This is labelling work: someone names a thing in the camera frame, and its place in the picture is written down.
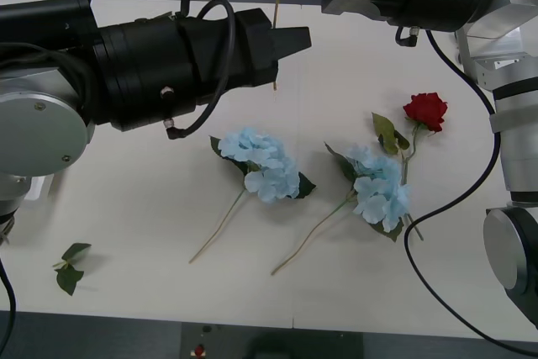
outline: green leaf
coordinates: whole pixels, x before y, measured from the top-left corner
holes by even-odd
[[[329,151],[331,155],[333,155],[336,159],[336,162],[338,163],[338,166],[344,173],[345,178],[350,180],[351,182],[355,182],[357,178],[357,174],[355,171],[355,168],[353,168],[353,165],[341,154],[336,153],[334,150],[330,148],[329,145],[325,143],[325,147]]]
[[[411,144],[405,137],[400,134],[397,130],[394,131],[394,137],[396,138],[396,141],[398,142],[398,146],[402,150],[407,150],[409,147],[411,147]]]
[[[220,150],[219,150],[220,139],[219,138],[214,138],[213,136],[209,136],[209,138],[211,139],[211,149],[213,149],[213,151],[217,154],[217,156],[219,156],[221,159],[225,159],[227,161],[231,161],[232,163],[234,163],[234,165],[241,170],[244,176],[246,176],[249,173],[249,167],[247,163],[243,163],[241,161],[235,161],[233,159],[230,159],[229,157],[223,157],[220,154]]]
[[[80,254],[84,250],[90,248],[91,244],[85,244],[85,243],[75,243],[69,249],[64,252],[64,255],[61,256],[61,259],[64,261],[71,261],[77,254]]]
[[[385,237],[388,237],[390,240],[396,242],[398,239],[398,236],[402,234],[402,230],[404,229],[404,223],[402,220],[398,223],[398,226],[396,226],[396,229],[391,231],[390,233],[385,233],[385,230],[383,230],[383,223],[378,224],[370,224],[370,226],[380,235],[384,235]]]
[[[299,173],[299,178],[301,179],[299,183],[299,194],[295,199],[305,199],[316,188],[316,185],[306,178],[302,172]]]
[[[84,276],[84,271],[77,271],[73,265],[55,269],[58,286],[70,296],[75,292],[76,284]]]
[[[396,146],[396,137],[394,136],[394,132],[396,131],[394,124],[379,114],[372,113],[372,118],[373,127],[376,130],[376,136],[382,148],[389,155],[397,155],[398,147]]]

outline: flower stem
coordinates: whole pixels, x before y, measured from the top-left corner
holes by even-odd
[[[404,153],[402,152],[402,185],[407,184],[407,176],[409,174],[409,162],[417,152],[417,139],[419,138],[419,129],[420,124],[416,124],[413,128],[413,152],[411,153],[411,155],[409,157],[404,157]],[[410,214],[406,214],[405,217],[409,220],[409,224],[412,224],[414,222]],[[419,236],[420,240],[424,241],[424,237],[420,233],[419,228],[415,227],[414,231],[417,232],[417,235]]]
[[[295,258],[299,252],[303,249],[303,247],[306,245],[306,242],[310,239],[310,237],[314,234],[314,232],[323,224],[325,221],[327,221],[328,218],[330,218],[333,214],[338,212],[340,209],[344,208],[344,206],[347,205],[347,203],[350,202],[350,196],[348,195],[347,198],[345,198],[344,202],[342,202],[340,205],[336,207],[335,210],[333,210],[325,219],[321,220],[309,233],[309,235],[306,236],[306,239],[304,239],[303,243],[299,246],[299,248],[282,264],[280,264],[278,267],[276,267],[272,272],[271,276],[274,277],[277,275],[277,273],[283,269],[293,258]]]
[[[224,227],[224,223],[226,222],[226,219],[228,218],[229,214],[231,214],[232,210],[234,209],[234,206],[239,202],[239,200],[241,199],[241,197],[243,196],[243,193],[245,193],[246,189],[243,188],[240,192],[240,194],[237,196],[237,198],[235,199],[234,203],[232,204],[232,206],[229,208],[228,210],[228,213],[224,216],[224,219],[222,219],[222,222],[220,222],[220,225],[219,227],[215,230],[215,232],[213,233],[213,235],[211,237],[209,237],[209,240],[203,245],[203,247],[196,253],[196,255],[191,259],[191,261],[189,261],[188,263],[189,264],[192,264],[199,256],[202,255],[202,253],[205,251],[205,249],[208,247],[209,244],[211,244],[211,241],[214,240],[214,238],[219,235],[220,231],[223,229]]]

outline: table surface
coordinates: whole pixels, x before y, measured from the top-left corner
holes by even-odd
[[[272,5],[235,4],[238,10],[253,7],[272,16]],[[168,1],[93,3],[101,26],[177,8]],[[194,12],[200,8],[193,4]],[[421,142],[410,167],[415,217],[466,190],[493,146],[482,104],[425,36],[415,49],[400,48],[393,27],[360,15],[323,15],[315,6],[283,5],[279,25],[308,25],[314,46],[281,62],[276,94],[271,85],[230,92],[185,140],[169,141],[162,124],[124,134],[98,127],[80,161],[56,176],[48,200],[20,209],[3,260],[21,310],[475,336],[422,286],[403,240],[394,244],[378,235],[350,214],[351,207],[329,220],[292,265],[270,276],[349,188],[324,141],[336,150],[353,143],[377,147],[371,111],[409,135],[402,106],[410,95],[438,92],[449,104],[444,131]],[[452,37],[437,38],[454,56]],[[208,136],[244,125],[280,137],[318,189],[304,201],[270,207],[245,198],[216,242],[189,265],[241,188],[239,172],[214,155]],[[497,166],[466,202],[421,225],[425,242],[414,238],[412,249],[432,286],[481,330],[538,341],[536,329],[504,295],[483,247],[485,210],[507,200]],[[69,297],[56,285],[51,266],[73,242],[91,243],[92,249],[79,266],[86,275]]]

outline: red button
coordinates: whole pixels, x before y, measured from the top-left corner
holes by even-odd
[[[196,357],[202,357],[204,352],[205,348],[203,347],[203,345],[198,345],[194,350],[194,355],[196,355]]]

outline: light blue flower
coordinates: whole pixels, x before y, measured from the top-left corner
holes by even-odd
[[[259,135],[252,128],[227,134],[219,142],[219,150],[223,157],[235,161],[252,161],[258,166],[284,168],[281,162],[285,157],[282,142],[269,135]]]
[[[299,171],[295,161],[286,156],[280,140],[269,135],[259,135],[251,128],[228,134],[219,142],[222,156],[236,161],[250,161],[259,171],[245,176],[245,188],[257,193],[265,203],[273,203],[299,194]]]
[[[400,218],[409,213],[409,185],[399,186],[390,200],[383,206],[386,214],[383,220],[385,233],[390,233],[398,226]]]
[[[367,147],[355,146],[346,157],[362,176],[353,185],[359,200],[353,212],[370,224],[382,222],[383,230],[390,233],[409,212],[409,186],[400,185],[399,164],[386,156],[375,156]]]

